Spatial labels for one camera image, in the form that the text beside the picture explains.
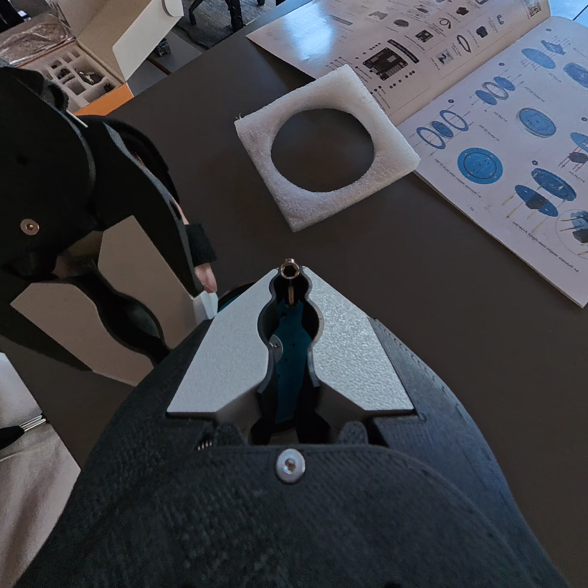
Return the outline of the metal cross socket wrench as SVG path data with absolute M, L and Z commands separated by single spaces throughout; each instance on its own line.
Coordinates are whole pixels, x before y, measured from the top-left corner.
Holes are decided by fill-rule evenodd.
M 285 303 L 287 307 L 295 307 L 298 299 L 295 293 L 295 281 L 300 275 L 300 269 L 292 258 L 285 259 L 280 267 L 280 276 L 286 284 Z

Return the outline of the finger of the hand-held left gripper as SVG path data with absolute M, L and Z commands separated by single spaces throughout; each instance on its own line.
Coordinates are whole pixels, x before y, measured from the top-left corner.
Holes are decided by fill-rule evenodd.
M 104 232 L 98 268 L 114 290 L 145 307 L 169 349 L 217 314 L 217 295 L 189 293 L 134 216 Z
M 9 280 L 9 340 L 85 371 L 136 386 L 167 355 L 163 342 L 132 322 L 122 306 L 96 305 L 63 281 Z

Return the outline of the grey table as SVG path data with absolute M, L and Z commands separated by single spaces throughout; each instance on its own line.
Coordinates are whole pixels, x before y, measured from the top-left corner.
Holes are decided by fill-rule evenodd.
M 202 55 L 206 48 L 188 42 L 173 28 L 167 35 L 171 53 L 158 56 L 152 52 L 128 80 L 128 86 L 134 96 L 165 79 L 182 66 Z

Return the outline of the person's left hand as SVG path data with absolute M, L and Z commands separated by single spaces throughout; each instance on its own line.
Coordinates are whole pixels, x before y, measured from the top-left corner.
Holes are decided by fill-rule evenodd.
M 207 293 L 217 292 L 217 280 L 210 262 L 202 263 L 194 268 L 195 276 Z

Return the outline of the instruction sheet with circuit board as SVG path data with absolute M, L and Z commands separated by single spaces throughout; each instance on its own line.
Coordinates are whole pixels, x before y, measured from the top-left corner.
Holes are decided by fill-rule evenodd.
M 397 125 L 550 13 L 548 1 L 311 1 L 247 37 L 315 79 L 349 65 Z

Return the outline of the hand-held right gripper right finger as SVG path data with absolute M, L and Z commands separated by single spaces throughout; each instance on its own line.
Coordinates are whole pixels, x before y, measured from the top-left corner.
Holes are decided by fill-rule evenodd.
M 368 315 L 307 267 L 307 298 L 319 315 L 312 363 L 316 412 L 410 412 L 413 403 Z

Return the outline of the orange and white kit box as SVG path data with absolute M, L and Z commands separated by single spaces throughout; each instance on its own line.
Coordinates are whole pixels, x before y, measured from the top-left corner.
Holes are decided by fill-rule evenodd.
M 55 81 L 77 115 L 133 98 L 128 79 L 183 16 L 182 1 L 58 1 L 74 39 L 21 65 Z

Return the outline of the silver antistatic bag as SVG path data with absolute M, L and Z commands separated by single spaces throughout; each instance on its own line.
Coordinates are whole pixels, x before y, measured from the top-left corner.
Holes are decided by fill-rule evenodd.
M 1 60 L 19 66 L 74 40 L 70 28 L 43 13 L 1 33 Z

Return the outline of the person's white t-shirt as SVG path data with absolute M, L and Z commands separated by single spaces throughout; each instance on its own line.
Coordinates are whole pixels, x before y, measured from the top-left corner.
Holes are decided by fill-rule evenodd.
M 12 587 L 35 558 L 79 472 L 47 423 L 1 450 L 1 587 Z

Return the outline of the blue disc with black rim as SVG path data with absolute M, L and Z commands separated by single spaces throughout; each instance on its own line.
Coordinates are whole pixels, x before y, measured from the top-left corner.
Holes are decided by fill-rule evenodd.
M 275 342 L 281 344 L 281 355 L 269 362 L 269 375 L 256 389 L 262 411 L 252 426 L 255 443 L 266 444 L 277 432 L 304 428 L 313 419 L 318 387 L 311 378 L 307 354 L 318 334 L 319 319 L 306 299 L 309 281 L 299 275 L 293 285 L 277 277 L 270 283 L 273 299 L 261 312 L 259 327 L 263 339 L 275 355 Z

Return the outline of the white foam sheet with hole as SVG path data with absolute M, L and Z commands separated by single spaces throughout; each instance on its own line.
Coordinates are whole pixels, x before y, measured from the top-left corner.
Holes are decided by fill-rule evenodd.
M 311 192 L 276 168 L 272 146 L 293 115 L 336 109 L 354 116 L 371 136 L 370 168 L 355 182 L 329 192 Z M 301 231 L 352 206 L 416 169 L 418 154 L 393 125 L 349 65 L 293 90 L 235 121 L 236 132 L 293 232 Z

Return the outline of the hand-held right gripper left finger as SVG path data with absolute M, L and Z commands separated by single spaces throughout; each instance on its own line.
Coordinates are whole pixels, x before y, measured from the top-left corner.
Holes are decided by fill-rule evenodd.
M 272 269 L 219 311 L 167 408 L 171 416 L 198 417 L 247 429 L 261 417 L 255 390 L 268 371 L 269 350 L 258 319 L 272 299 Z

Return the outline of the instruction sheet with blue drawings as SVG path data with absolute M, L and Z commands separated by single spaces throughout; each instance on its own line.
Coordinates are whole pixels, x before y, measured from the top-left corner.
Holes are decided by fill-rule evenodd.
M 411 116 L 415 172 L 587 305 L 587 28 L 551 17 Z

